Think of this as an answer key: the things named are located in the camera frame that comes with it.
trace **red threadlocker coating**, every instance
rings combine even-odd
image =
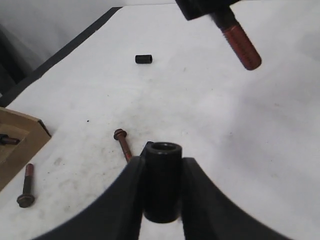
[[[222,31],[231,48],[247,70],[258,68],[262,59],[246,32],[237,21],[230,7],[224,7],[210,14]]]
[[[29,163],[26,165],[25,167],[25,177],[28,177],[28,176],[33,176],[34,175],[34,165]]]
[[[223,31],[233,51],[247,70],[257,69],[262,59],[240,24]]]

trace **black edge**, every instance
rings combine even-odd
[[[45,126],[44,122],[43,122],[41,119],[39,119],[38,123],[39,123],[40,126],[44,129],[44,131],[46,132],[46,134],[48,134],[48,136],[51,138],[52,136],[51,136],[50,132],[48,131],[47,127]]]
[[[0,97],[0,107],[7,107],[16,97],[22,93],[30,84],[41,78],[50,68],[68,56],[74,49],[82,44],[87,38],[94,34],[99,28],[101,28],[119,9],[122,7],[112,7],[104,15],[102,15],[97,21],[91,24],[82,33],[71,40],[67,45],[61,48],[56,54],[50,57],[47,61],[41,64],[36,70],[34,70],[28,77],[19,82],[15,87]]]

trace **bolt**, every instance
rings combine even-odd
[[[222,31],[225,39],[247,70],[257,69],[262,59],[246,32],[236,20],[230,7],[225,7],[210,14],[215,24]]]
[[[7,134],[0,134],[0,144],[2,144],[2,145],[6,145],[6,144],[17,145],[18,143],[20,143],[19,139],[9,137]]]
[[[19,204],[20,208],[28,208],[35,201],[35,197],[31,194],[33,176],[34,165],[29,163],[25,167],[22,195],[18,196],[18,198],[16,199],[16,202]]]
[[[127,161],[127,163],[130,161],[130,159],[132,158],[132,154],[129,148],[129,145],[126,141],[126,136],[127,136],[127,132],[123,129],[117,129],[114,131],[114,135],[113,138],[115,140],[118,140],[120,143],[120,146],[122,148],[125,160]]]

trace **dark spot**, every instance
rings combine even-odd
[[[59,166],[60,163],[62,162],[62,160],[63,160],[63,159],[62,159],[61,157],[58,157],[58,158],[54,161],[53,164],[54,164],[55,166]]]

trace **white table surface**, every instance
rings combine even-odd
[[[104,192],[126,165],[117,128],[136,155],[146,141],[180,144],[249,214],[319,239],[320,2],[232,8],[262,56],[255,71],[208,17],[188,22],[175,4],[127,6],[12,102],[52,139],[30,161],[35,204],[16,203],[24,170],[0,193],[0,239],[39,236]],[[154,62],[137,65],[136,54]],[[140,239],[182,240],[182,223],[144,219]]]

